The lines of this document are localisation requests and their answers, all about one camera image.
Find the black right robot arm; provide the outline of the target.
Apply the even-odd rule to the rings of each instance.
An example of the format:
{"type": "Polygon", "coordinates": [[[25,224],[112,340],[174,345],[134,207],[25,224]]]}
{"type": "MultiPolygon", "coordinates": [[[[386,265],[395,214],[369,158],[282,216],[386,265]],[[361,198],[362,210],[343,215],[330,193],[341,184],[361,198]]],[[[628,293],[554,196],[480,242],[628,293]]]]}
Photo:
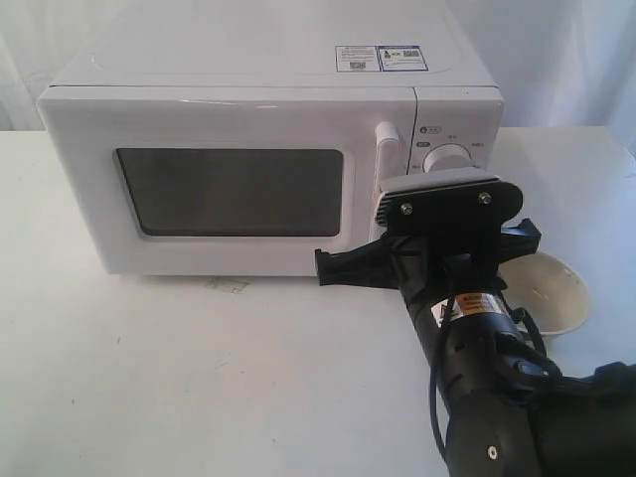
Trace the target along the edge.
{"type": "Polygon", "coordinates": [[[504,298],[500,265],[541,241],[530,220],[510,225],[522,205],[521,189],[499,178],[387,193],[381,236],[317,250],[318,279],[399,291],[430,366],[431,430],[450,475],[631,476],[634,368],[566,376],[531,315],[504,298]]]}

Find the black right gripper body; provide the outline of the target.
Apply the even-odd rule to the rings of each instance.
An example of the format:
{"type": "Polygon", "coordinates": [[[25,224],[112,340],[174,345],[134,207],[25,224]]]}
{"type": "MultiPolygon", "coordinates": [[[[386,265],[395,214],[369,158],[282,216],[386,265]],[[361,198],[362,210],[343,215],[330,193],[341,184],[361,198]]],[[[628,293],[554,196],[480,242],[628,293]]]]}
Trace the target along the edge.
{"type": "Polygon", "coordinates": [[[410,185],[387,193],[387,236],[412,256],[392,259],[416,328],[510,328],[500,294],[501,229],[523,205],[506,181],[410,185]]]}

